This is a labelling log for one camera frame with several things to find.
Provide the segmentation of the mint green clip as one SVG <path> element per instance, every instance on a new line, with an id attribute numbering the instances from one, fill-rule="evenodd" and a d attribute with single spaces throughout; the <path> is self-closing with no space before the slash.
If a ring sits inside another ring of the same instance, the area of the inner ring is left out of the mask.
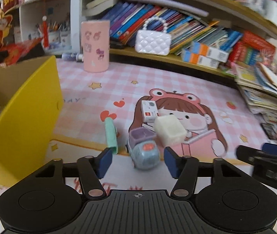
<path id="1" fill-rule="evenodd" d="M 113 154 L 118 154 L 117 130 L 114 125 L 113 119 L 106 117 L 104 120 L 106 145 L 112 148 Z"/>

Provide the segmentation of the grey blue toy car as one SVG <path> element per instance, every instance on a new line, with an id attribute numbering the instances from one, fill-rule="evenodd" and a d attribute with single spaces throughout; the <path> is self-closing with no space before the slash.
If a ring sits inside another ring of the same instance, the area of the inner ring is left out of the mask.
<path id="1" fill-rule="evenodd" d="M 156 133 L 145 127 L 129 132 L 125 146 L 135 168 L 150 170 L 159 164 L 160 152 L 155 138 Z"/>

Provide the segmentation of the yellow cardboard box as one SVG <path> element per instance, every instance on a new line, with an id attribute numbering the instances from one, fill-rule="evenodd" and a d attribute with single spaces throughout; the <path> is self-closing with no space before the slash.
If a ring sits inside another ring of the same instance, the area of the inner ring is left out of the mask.
<path id="1" fill-rule="evenodd" d="M 44 164 L 63 104 L 55 56 L 0 67 L 0 185 Z"/>

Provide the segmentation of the cream foam cube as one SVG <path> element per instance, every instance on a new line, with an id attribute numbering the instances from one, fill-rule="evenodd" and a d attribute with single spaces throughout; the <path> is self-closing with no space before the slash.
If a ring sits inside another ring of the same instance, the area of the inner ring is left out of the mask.
<path id="1" fill-rule="evenodd" d="M 164 147 L 182 143 L 187 135 L 187 130 L 174 115 L 156 117 L 153 129 Z"/>

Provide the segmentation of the stack of papers and magazines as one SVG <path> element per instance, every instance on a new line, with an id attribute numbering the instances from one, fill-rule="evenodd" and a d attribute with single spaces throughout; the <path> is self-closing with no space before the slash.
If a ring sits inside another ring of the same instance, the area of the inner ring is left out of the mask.
<path id="1" fill-rule="evenodd" d="M 263 64 L 235 66 L 235 81 L 248 109 L 261 115 L 260 125 L 269 139 L 277 136 L 277 75 Z"/>

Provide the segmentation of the small white eraser box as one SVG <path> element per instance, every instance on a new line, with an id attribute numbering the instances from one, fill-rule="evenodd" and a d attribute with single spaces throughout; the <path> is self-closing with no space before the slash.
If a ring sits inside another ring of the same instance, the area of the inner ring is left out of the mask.
<path id="1" fill-rule="evenodd" d="M 159 116 L 156 102 L 153 100 L 143 100 L 141 102 L 141 112 L 143 123 L 154 123 L 156 117 Z"/>

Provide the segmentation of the lower orange blue box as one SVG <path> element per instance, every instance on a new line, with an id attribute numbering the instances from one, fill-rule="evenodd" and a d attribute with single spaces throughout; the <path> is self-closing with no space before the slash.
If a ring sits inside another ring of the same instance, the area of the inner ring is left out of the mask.
<path id="1" fill-rule="evenodd" d="M 187 63 L 193 63 L 195 65 L 207 66 L 214 69 L 218 68 L 219 66 L 219 61 L 208 58 L 206 56 L 192 53 L 186 49 L 182 50 L 181 58 L 182 58 L 182 61 Z"/>

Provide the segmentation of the orange blue box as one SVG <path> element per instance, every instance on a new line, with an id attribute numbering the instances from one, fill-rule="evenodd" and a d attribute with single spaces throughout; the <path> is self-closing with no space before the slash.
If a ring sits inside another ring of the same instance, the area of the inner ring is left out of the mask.
<path id="1" fill-rule="evenodd" d="M 214 69 L 218 68 L 219 66 L 219 61 L 208 58 L 206 56 L 192 53 L 186 49 L 182 50 L 181 58 L 182 58 L 182 61 L 187 63 L 193 63 L 195 65 L 207 66 Z"/>
<path id="2" fill-rule="evenodd" d="M 193 42 L 191 45 L 191 52 L 200 56 L 208 57 L 219 62 L 226 62 L 229 53 L 224 52 L 218 48 L 210 47 L 199 42 Z"/>

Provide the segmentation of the upper orange blue box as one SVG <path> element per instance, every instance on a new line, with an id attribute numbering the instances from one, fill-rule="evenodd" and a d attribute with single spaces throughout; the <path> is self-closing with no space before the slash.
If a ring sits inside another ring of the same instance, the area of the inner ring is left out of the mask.
<path id="1" fill-rule="evenodd" d="M 191 52 L 200 56 L 208 57 L 219 62 L 226 62 L 229 53 L 224 52 L 218 48 L 210 47 L 199 42 L 193 42 L 191 45 Z"/>

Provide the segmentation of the red dictionary book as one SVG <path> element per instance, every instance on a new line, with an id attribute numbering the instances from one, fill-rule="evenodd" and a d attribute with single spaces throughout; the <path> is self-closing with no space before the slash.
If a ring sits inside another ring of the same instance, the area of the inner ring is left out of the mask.
<path id="1" fill-rule="evenodd" d="M 256 50 L 259 50 L 259 51 L 265 50 L 270 54 L 275 54 L 276 47 L 274 45 L 270 44 L 262 37 L 250 31 L 247 31 L 247 30 L 244 31 L 241 41 Z"/>

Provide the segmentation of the white quilted pearl handbag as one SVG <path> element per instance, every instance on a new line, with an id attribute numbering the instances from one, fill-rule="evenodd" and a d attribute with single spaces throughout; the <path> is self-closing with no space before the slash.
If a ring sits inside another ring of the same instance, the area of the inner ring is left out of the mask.
<path id="1" fill-rule="evenodd" d="M 158 21 L 162 24 L 162 31 L 148 30 L 150 22 Z M 167 56 L 170 52 L 171 35 L 167 33 L 168 24 L 165 19 L 158 16 L 148 18 L 141 30 L 138 30 L 135 40 L 135 51 L 137 53 Z"/>

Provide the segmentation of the pink sticker cylinder holder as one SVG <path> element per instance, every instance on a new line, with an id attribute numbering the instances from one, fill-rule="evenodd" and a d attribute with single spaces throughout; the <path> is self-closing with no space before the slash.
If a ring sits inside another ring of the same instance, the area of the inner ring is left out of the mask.
<path id="1" fill-rule="evenodd" d="M 98 73 L 108 70 L 109 30 L 109 20 L 81 22 L 81 47 L 86 72 Z"/>

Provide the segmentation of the wooden bookshelf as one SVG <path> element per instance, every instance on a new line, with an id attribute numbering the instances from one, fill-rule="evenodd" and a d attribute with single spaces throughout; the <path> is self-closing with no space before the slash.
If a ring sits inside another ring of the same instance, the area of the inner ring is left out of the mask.
<path id="1" fill-rule="evenodd" d="M 185 66 L 229 78 L 220 68 L 206 68 L 186 56 L 194 42 L 229 53 L 229 62 L 249 65 L 256 54 L 277 53 L 277 26 L 258 12 L 232 0 L 71 0 L 71 40 L 84 49 L 81 21 L 109 22 L 110 58 L 141 65 Z M 140 53 L 139 30 L 165 31 L 171 36 L 166 56 Z"/>

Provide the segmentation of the row of leaning books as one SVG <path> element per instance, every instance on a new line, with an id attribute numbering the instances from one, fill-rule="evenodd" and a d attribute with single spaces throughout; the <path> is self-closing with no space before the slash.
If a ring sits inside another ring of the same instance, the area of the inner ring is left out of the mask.
<path id="1" fill-rule="evenodd" d="M 138 30 L 153 16 L 166 20 L 167 33 L 171 35 L 171 53 L 176 56 L 182 49 L 190 48 L 193 41 L 231 52 L 243 36 L 241 32 L 218 26 L 216 22 L 205 23 L 190 13 L 143 3 L 119 1 L 107 9 L 101 19 L 110 21 L 109 34 L 112 41 L 133 48 Z"/>

